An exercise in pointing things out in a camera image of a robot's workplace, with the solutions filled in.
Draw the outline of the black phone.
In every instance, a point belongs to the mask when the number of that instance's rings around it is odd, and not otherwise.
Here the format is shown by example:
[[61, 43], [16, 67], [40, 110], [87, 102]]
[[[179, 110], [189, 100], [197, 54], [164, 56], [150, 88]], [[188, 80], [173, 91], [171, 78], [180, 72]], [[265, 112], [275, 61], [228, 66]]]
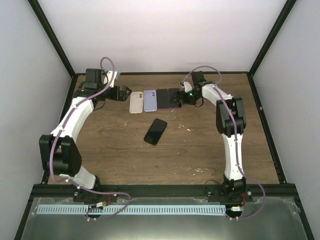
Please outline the black phone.
[[156, 146], [161, 139], [166, 127], [166, 121], [156, 118], [145, 134], [143, 140], [148, 144]]
[[158, 110], [166, 110], [170, 108], [168, 89], [156, 90], [156, 102]]

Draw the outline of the lilac phone case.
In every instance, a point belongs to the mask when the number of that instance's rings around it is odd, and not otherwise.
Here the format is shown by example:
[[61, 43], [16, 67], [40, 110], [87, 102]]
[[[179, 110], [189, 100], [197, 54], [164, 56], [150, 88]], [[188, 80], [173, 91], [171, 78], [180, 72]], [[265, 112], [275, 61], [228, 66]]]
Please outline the lilac phone case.
[[145, 112], [155, 112], [157, 108], [157, 93], [155, 90], [145, 90], [143, 92], [143, 110]]

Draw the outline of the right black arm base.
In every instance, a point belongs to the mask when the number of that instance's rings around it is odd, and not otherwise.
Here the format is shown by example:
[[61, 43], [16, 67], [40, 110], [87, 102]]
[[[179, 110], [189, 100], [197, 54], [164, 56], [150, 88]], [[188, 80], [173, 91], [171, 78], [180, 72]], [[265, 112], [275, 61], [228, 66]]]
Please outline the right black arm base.
[[247, 181], [241, 176], [240, 179], [228, 179], [223, 175], [223, 182], [207, 180], [204, 183], [204, 192], [207, 196], [223, 198], [226, 202], [246, 202], [251, 200], [247, 195]]

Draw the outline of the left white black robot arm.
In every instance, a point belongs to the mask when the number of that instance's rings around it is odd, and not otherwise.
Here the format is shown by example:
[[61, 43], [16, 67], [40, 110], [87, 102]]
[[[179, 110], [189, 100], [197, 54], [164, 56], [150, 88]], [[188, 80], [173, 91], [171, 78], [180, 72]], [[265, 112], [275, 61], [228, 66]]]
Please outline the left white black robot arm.
[[51, 177], [60, 176], [78, 188], [84, 188], [89, 201], [97, 202], [102, 196], [99, 178], [82, 164], [76, 141], [86, 119], [99, 102], [105, 100], [124, 102], [131, 94], [127, 86], [117, 86], [120, 72], [88, 68], [85, 80], [75, 90], [70, 107], [58, 126], [39, 139], [39, 149], [44, 171]]

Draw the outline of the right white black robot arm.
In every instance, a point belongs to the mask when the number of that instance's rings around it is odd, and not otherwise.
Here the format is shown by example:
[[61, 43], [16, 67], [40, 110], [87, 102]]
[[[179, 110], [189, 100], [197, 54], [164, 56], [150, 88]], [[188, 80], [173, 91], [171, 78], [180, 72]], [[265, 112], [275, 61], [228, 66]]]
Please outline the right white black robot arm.
[[[191, 76], [192, 83], [187, 81]], [[224, 144], [225, 170], [222, 183], [223, 198], [236, 200], [246, 190], [246, 177], [242, 167], [242, 139], [247, 125], [244, 103], [241, 97], [232, 96], [207, 81], [202, 71], [191, 71], [180, 82], [182, 90], [169, 94], [169, 103], [196, 105], [198, 100], [208, 100], [215, 107], [215, 124]]]

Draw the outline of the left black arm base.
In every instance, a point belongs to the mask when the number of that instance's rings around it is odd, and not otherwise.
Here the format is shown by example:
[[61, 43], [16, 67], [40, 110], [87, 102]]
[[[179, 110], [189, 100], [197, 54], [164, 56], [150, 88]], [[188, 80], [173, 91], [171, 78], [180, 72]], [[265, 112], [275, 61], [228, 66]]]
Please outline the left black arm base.
[[[110, 192], [118, 192], [119, 188], [115, 185], [102, 184], [98, 187], [95, 187], [93, 190], [97, 192], [110, 193]], [[77, 189], [76, 187], [72, 189], [72, 194], [73, 194], [73, 200], [75, 202], [83, 202], [86, 204], [108, 202], [109, 198], [111, 199], [111, 202], [114, 202], [117, 199], [117, 197], [113, 196], [113, 194], [106, 195], [106, 194], [91, 193], [83, 189]]]

